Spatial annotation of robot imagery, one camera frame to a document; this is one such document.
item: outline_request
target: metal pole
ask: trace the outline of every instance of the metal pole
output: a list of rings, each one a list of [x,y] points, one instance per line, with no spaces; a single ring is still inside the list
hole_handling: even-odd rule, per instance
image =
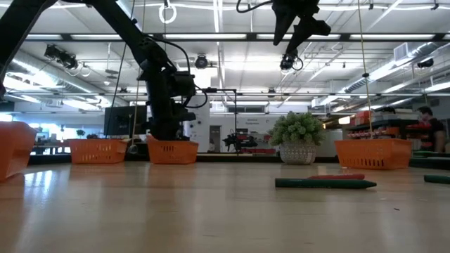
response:
[[[238,137],[238,92],[234,91],[234,134],[236,135],[236,138]]]

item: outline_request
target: potted plant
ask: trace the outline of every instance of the potted plant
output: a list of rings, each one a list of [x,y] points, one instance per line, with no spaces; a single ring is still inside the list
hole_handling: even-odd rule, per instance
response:
[[[84,130],[78,129],[78,130],[77,130],[78,138],[83,137],[83,136],[85,135],[85,133],[86,133],[86,132],[84,132]]]
[[[311,164],[316,159],[316,147],[325,138],[320,120],[310,112],[281,116],[269,131],[270,144],[280,146],[280,156],[286,164]]]

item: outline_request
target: security camera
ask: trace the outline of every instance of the security camera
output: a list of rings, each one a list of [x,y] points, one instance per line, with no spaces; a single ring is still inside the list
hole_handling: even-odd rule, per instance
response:
[[[203,70],[208,66],[208,59],[206,55],[198,55],[197,60],[195,60],[195,67],[199,70]]]

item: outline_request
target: person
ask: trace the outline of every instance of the person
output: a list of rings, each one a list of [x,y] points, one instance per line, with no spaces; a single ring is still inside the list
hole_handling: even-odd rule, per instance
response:
[[[428,131],[428,138],[426,141],[431,143],[431,146],[426,148],[426,150],[439,153],[444,152],[444,125],[433,116],[433,111],[431,111],[428,106],[418,108],[417,111],[420,113],[420,119],[430,125],[430,130]]]

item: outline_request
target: air vent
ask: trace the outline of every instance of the air vent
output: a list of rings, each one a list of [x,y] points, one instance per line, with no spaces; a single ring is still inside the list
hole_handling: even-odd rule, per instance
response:
[[[394,48],[394,59],[396,62],[403,60],[408,57],[408,43],[403,43],[402,45]]]

